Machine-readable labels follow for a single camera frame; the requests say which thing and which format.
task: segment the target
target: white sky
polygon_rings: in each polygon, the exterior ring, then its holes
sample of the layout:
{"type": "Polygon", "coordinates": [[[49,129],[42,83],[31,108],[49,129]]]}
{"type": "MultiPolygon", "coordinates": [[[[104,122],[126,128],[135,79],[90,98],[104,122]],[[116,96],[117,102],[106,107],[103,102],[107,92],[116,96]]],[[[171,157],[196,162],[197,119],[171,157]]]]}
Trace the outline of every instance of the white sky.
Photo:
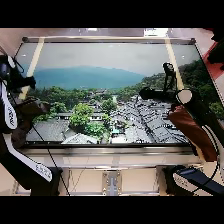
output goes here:
{"type": "MultiPolygon", "coordinates": [[[[18,61],[30,64],[36,44],[24,44],[18,61]]],[[[178,66],[199,59],[193,45],[172,45],[178,66]]],[[[163,72],[169,62],[165,44],[140,43],[45,43],[37,69],[94,66],[117,68],[151,76],[163,72]]]]}

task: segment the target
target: landscape photo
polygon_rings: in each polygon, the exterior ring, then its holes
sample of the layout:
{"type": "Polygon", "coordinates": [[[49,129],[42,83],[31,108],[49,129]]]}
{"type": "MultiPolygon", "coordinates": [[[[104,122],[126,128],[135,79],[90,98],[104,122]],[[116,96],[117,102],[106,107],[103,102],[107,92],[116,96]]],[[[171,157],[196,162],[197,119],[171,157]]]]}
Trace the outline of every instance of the landscape photo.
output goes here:
{"type": "MultiPolygon", "coordinates": [[[[155,58],[151,47],[109,46],[97,48],[96,44],[85,44],[74,49],[55,50],[49,44],[42,50],[34,73],[36,89],[30,90],[28,96],[51,104],[48,114],[34,120],[44,142],[188,143],[184,134],[167,118],[171,104],[142,100],[139,96],[139,91],[146,86],[163,89],[162,64],[169,60],[164,47],[159,49],[165,56],[155,58]]],[[[20,63],[27,69],[25,62],[20,63]]],[[[199,91],[217,117],[223,120],[223,107],[200,57],[185,57],[179,69],[184,85],[199,91]]],[[[27,134],[26,140],[31,144],[42,142],[34,129],[27,134]]]]}

